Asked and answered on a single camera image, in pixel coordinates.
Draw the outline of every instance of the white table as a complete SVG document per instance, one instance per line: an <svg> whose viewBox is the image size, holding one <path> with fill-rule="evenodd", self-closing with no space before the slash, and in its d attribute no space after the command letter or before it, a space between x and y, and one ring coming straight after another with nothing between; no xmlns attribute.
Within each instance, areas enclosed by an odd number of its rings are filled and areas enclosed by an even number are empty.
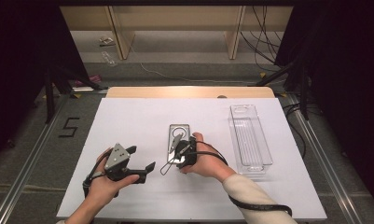
<svg viewBox="0 0 374 224"><path fill-rule="evenodd" d="M116 220L227 221L242 220L222 186L212 178L183 175L173 166L165 176L169 125L187 123L192 132L216 147L236 169L228 117L230 105L255 105L273 165L254 180L277 203L290 206L296 220L322 220L326 213L300 157L297 145L275 98L147 99L105 98L97 111L58 217L69 217L83 201L82 181L96 158L120 143L137 146L129 168L157 163L145 184L123 189L96 217Z"/></svg>

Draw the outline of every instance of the black wrist strap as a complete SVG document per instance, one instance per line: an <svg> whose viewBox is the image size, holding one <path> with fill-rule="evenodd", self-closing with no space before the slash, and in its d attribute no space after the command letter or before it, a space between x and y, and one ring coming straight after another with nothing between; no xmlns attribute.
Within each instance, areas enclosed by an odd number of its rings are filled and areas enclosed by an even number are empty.
<svg viewBox="0 0 374 224"><path fill-rule="evenodd" d="M290 217L292 216L292 210L287 205L242 203L230 196L229 198L236 206L243 208L243 209L254 210L254 211L285 211Z"/></svg>

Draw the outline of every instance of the plastic box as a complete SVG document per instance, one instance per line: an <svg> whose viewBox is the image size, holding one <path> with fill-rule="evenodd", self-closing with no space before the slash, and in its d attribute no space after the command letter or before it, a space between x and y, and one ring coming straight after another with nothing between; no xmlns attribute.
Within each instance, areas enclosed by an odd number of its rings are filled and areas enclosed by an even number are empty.
<svg viewBox="0 0 374 224"><path fill-rule="evenodd" d="M273 164L254 105L231 105L229 127L238 173L263 175Z"/></svg>

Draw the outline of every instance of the hand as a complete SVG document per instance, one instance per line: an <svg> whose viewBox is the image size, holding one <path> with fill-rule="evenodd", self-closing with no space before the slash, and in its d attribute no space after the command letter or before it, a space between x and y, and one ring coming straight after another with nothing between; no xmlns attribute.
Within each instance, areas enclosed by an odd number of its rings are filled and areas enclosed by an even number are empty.
<svg viewBox="0 0 374 224"><path fill-rule="evenodd" d="M213 148L198 142L203 142L203 135L201 133L193 133L196 137L196 151L208 151L217 153ZM210 155L199 155L196 163L193 166L186 166L180 170L181 173L195 173L198 175L213 177L220 181L221 183L231 175L236 174L236 172L228 167L224 162L214 156Z"/></svg>
<svg viewBox="0 0 374 224"><path fill-rule="evenodd" d="M100 162L97 166L96 172L104 172L106 161L107 159L103 159ZM100 210L111 202L120 189L129 186L139 178L139 175L129 175L119 181L112 181L107 176L100 176L93 179L88 196L77 210L67 218L66 223L90 223Z"/></svg>

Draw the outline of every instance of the white sleeve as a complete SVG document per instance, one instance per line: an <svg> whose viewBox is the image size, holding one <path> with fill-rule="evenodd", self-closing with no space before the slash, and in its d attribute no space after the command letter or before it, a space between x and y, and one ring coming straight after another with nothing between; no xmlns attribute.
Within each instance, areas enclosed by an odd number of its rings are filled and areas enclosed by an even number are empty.
<svg viewBox="0 0 374 224"><path fill-rule="evenodd" d="M277 204L254 181L243 175L231 175L223 182L227 194L242 203ZM249 224L296 224L297 222L283 211L253 211L239 208Z"/></svg>

